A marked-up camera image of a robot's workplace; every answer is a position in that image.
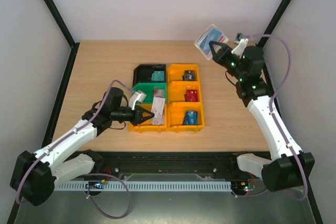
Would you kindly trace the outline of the yellow bin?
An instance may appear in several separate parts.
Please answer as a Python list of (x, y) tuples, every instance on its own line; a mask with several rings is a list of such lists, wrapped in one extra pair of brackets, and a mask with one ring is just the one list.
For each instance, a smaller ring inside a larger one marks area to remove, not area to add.
[[(184, 114), (188, 110), (198, 112), (198, 125), (183, 125)], [(201, 102), (173, 102), (167, 107), (167, 126), (173, 132), (199, 132), (205, 127), (204, 110)]]
[(129, 125), (129, 132), (139, 132), (139, 133), (143, 133), (143, 132), (164, 132), (166, 131), (167, 128), (167, 106), (164, 106), (164, 112), (163, 112), (163, 117), (165, 118), (165, 124), (164, 125), (137, 125), (137, 126), (133, 126), (132, 124)]
[(186, 102), (184, 94), (186, 90), (194, 89), (198, 91), (199, 102), (202, 102), (201, 86), (196, 81), (173, 81), (167, 86), (168, 103)]
[(196, 81), (199, 81), (199, 70), (196, 64), (171, 64), (167, 68), (167, 82), (183, 81), (182, 75), (185, 70), (194, 70)]

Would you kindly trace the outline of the yellow bin back right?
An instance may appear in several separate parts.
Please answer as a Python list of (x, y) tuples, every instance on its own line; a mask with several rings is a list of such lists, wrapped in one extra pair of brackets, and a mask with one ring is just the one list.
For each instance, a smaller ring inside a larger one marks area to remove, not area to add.
[(171, 64), (167, 68), (167, 82), (183, 81), (182, 75), (185, 70), (194, 70), (196, 81), (199, 81), (199, 70), (196, 64)]

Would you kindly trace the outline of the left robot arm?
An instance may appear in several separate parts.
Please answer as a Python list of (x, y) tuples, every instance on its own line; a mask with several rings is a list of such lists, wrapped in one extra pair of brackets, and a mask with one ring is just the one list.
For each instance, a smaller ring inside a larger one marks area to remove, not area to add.
[(92, 153), (80, 154), (73, 159), (69, 156), (109, 129), (114, 121), (137, 126), (152, 119), (154, 114), (139, 106), (145, 98), (144, 92), (133, 91), (127, 104), (122, 106), (123, 90), (109, 87), (102, 100), (85, 112), (64, 135), (33, 153), (23, 151), (16, 160), (10, 180), (11, 188), (16, 190), (16, 202), (39, 206), (59, 185), (90, 173), (99, 165), (99, 158)]

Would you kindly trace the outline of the white patterned card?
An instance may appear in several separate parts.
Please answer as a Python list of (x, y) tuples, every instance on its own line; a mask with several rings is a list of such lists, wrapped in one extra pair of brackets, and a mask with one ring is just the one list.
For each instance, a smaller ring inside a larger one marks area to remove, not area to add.
[(154, 118), (161, 118), (163, 116), (165, 106), (165, 98), (154, 97), (151, 107), (151, 112), (154, 114)]

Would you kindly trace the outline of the black bin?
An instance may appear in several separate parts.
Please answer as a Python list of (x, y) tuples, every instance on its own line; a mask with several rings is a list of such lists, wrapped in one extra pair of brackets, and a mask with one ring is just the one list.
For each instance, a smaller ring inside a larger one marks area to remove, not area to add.
[[(155, 71), (163, 72), (163, 80), (152, 81), (152, 75)], [(138, 83), (151, 82), (166, 82), (166, 64), (140, 64), (133, 70), (133, 86)]]

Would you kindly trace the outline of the yellow bin front right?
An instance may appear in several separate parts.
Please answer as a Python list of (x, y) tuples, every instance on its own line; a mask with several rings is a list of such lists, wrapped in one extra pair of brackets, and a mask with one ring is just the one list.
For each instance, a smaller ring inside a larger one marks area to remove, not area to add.
[[(198, 112), (198, 125), (183, 125), (184, 114), (188, 110)], [(173, 102), (167, 107), (167, 126), (173, 132), (199, 132), (205, 127), (204, 110), (201, 102)]]

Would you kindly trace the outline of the red white card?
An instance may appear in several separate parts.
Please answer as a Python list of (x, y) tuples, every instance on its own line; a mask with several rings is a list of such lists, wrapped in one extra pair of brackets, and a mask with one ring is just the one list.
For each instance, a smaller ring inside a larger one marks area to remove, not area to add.
[(165, 90), (164, 89), (154, 89), (153, 97), (154, 98), (165, 98)]

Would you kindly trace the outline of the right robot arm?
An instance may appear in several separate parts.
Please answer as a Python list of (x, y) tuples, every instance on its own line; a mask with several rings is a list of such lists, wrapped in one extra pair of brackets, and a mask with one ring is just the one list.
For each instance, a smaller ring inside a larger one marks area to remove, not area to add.
[(311, 153), (296, 143), (280, 117), (267, 83), (261, 77), (264, 52), (241, 39), (232, 49), (223, 42), (210, 41), (212, 60), (236, 78), (238, 97), (257, 121), (268, 144), (271, 159), (252, 153), (240, 154), (229, 164), (229, 172), (239, 178), (246, 172), (263, 180), (269, 191), (303, 186), (308, 192), (308, 177), (314, 165)]

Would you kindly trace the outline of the yellow bin front left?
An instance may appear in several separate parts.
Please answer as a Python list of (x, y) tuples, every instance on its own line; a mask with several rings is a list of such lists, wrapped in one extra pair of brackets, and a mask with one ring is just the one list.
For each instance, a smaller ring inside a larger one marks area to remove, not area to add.
[(137, 125), (137, 126), (133, 126), (132, 124), (129, 125), (129, 132), (139, 132), (139, 133), (143, 133), (143, 132), (164, 132), (166, 131), (167, 128), (167, 106), (164, 106), (164, 112), (163, 112), (163, 117), (165, 118), (165, 124), (164, 125)]

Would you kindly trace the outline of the yellow bin middle right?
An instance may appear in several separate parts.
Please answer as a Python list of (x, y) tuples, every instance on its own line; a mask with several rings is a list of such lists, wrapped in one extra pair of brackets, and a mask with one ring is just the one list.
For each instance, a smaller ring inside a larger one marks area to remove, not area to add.
[(199, 102), (202, 102), (201, 86), (196, 81), (173, 81), (167, 86), (168, 103), (186, 102), (184, 94), (186, 90), (194, 89), (198, 91)]

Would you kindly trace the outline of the green bin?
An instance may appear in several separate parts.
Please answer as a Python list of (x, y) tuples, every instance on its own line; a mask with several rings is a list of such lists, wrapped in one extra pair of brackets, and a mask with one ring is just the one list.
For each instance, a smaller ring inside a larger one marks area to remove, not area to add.
[(165, 99), (167, 93), (167, 86), (166, 83), (160, 82), (144, 82), (138, 83), (132, 87), (134, 91), (141, 90), (146, 94), (146, 98), (142, 102), (143, 104), (152, 104), (153, 103), (153, 91), (154, 89), (164, 89), (165, 90)]

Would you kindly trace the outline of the teal card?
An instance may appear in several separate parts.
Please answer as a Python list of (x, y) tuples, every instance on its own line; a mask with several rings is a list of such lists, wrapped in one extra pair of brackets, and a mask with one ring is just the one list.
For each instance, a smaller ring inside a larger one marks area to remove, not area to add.
[(164, 71), (154, 71), (151, 75), (152, 82), (165, 82), (165, 72)]

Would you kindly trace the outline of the dark blue card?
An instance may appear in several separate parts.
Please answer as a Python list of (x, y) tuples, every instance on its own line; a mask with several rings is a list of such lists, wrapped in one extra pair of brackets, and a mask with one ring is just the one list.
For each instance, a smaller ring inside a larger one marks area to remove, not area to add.
[(183, 81), (196, 81), (196, 74), (194, 70), (185, 70), (182, 75)]

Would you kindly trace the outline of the black aluminium frame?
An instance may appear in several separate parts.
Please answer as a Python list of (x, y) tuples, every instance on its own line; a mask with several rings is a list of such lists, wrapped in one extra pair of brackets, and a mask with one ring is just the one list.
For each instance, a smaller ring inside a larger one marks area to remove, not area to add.
[[(68, 83), (70, 80), (70, 76), (75, 64), (75, 59), (78, 53), (78, 49), (80, 46), (79, 42), (75, 42), (69, 29), (67, 28), (60, 12), (57, 9), (57, 6), (55, 5), (53, 0), (43, 0), (48, 7), (50, 13), (52, 14), (54, 20), (56, 21), (58, 27), (60, 28), (63, 36), (65, 37), (66, 41), (68, 42), (71, 51), (68, 57), (68, 61), (65, 67), (65, 71), (60, 83), (60, 87), (58, 89), (58, 93), (56, 96), (56, 100), (54, 103), (54, 107), (48, 122), (47, 130), (42, 142), (42, 147), (45, 147), (47, 144), (51, 143), (51, 137), (55, 133), (56, 124), (59, 119), (60, 111), (62, 104), (64, 102), (64, 97), (68, 88)], [(283, 14), (285, 13), (288, 5), (291, 3), (292, 0), (282, 0), (279, 4), (277, 10), (275, 11), (271, 21), (269, 22), (265, 32), (266, 35), (273, 35), (272, 32), (278, 25), (279, 21), (281, 20)], [(272, 94), (275, 92), (275, 89), (271, 87), (271, 78), (268, 71), (268, 67), (264, 64), (263, 71), (266, 74), (266, 85), (272, 92)], [(198, 168), (201, 165), (205, 164), (205, 161), (207, 160), (216, 160), (219, 161), (219, 163), (223, 163), (225, 167), (229, 168), (227, 172), (224, 172), (224, 175), (228, 175), (229, 172), (232, 173), (232, 176), (235, 176), (231, 178), (231, 180), (242, 180), (242, 172), (238, 175), (238, 166), (233, 168), (233, 158), (236, 154), (246, 154), (246, 153), (234, 153), (234, 152), (125, 152), (125, 155), (121, 155), (122, 152), (98, 152), (97, 155), (101, 156), (101, 160), (98, 160), (98, 168), (102, 168), (102, 165), (104, 163), (106, 164), (112, 164), (112, 160), (117, 160), (117, 158), (130, 158), (131, 161), (131, 171), (140, 171), (139, 165), (143, 164), (143, 168), (149, 171), (149, 168), (154, 168), (154, 161), (163, 161), (162, 164), (166, 165), (164, 167), (169, 168), (168, 174), (172, 174), (173, 168), (177, 168), (178, 164), (186, 164), (187, 168)], [(23, 154), (20, 154), (18, 156), (18, 162), (16, 162), (13, 175), (10, 181), (10, 186), (14, 190), (17, 191), (19, 188), (19, 183), (21, 182), (21, 179), (24, 177), (25, 172), (29, 169), (33, 162), (37, 158), (33, 157), (33, 155), (27, 151), (24, 151)], [(315, 196), (313, 194), (313, 189), (310, 185), (310, 182), (307, 177), (307, 201), (309, 202), (310, 209), (312, 212), (312, 216), (314, 218), (315, 223), (323, 223)], [(13, 207), (12, 212), (9, 217), (9, 223), (14, 223), (14, 220), (17, 217), (17, 212), (19, 210), (20, 204), (15, 203), (17, 206)]]

